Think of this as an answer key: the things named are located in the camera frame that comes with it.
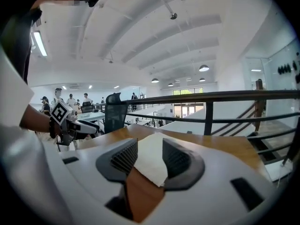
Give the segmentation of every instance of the pendant light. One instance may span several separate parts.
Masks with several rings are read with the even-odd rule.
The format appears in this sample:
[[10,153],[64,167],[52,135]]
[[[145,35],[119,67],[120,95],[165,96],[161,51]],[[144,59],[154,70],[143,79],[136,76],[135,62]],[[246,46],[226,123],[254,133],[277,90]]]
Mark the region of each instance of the pendant light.
[[208,71],[210,68],[207,66],[207,65],[202,65],[200,68],[199,68],[199,71],[200,72],[205,72],[205,71]]
[[151,82],[152,82],[152,83],[158,83],[159,80],[158,80],[157,78],[153,78]]

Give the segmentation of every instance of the glass wall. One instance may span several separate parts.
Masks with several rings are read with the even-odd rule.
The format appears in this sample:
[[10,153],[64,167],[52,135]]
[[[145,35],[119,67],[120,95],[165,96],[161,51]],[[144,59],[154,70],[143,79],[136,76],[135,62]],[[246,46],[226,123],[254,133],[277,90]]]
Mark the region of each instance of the glass wall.
[[[183,94],[193,94],[193,93],[203,93],[203,88],[182,89],[182,90],[173,91],[173,95],[183,95]],[[177,118],[184,118],[203,108],[204,108],[203,103],[188,103],[188,104],[176,103],[174,104],[174,116]]]

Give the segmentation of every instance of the wooden table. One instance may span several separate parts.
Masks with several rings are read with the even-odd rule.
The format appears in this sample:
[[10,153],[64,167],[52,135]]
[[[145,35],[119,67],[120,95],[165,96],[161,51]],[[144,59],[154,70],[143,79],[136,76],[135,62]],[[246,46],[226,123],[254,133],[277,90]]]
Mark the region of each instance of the wooden table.
[[[142,140],[143,138],[158,132],[187,142],[230,153],[252,167],[266,179],[270,180],[263,162],[245,137],[184,134],[132,124],[112,133],[85,141],[79,145],[79,149],[87,149],[99,145],[109,145],[126,138],[137,138],[138,140]],[[127,196],[133,213],[133,220],[142,222],[163,199],[164,189],[162,187],[158,188],[136,169],[133,169],[127,178]]]

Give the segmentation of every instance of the black and white square marker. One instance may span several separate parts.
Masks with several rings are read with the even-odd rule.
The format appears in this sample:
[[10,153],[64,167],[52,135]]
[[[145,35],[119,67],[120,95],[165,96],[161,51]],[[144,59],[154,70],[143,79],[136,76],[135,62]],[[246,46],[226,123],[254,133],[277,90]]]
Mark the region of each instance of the black and white square marker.
[[52,116],[60,124],[67,112],[67,109],[64,108],[61,103],[57,103],[54,110],[52,111]]

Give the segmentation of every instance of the black wristband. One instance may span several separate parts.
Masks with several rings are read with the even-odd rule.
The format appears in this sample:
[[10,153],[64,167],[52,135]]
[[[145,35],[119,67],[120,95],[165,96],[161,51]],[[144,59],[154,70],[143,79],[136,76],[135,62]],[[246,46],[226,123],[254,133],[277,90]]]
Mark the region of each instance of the black wristband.
[[50,118],[50,121],[49,121],[49,131],[50,131],[50,137],[52,139],[54,139],[56,137],[56,134],[55,134],[55,131],[54,131],[54,119],[53,117]]

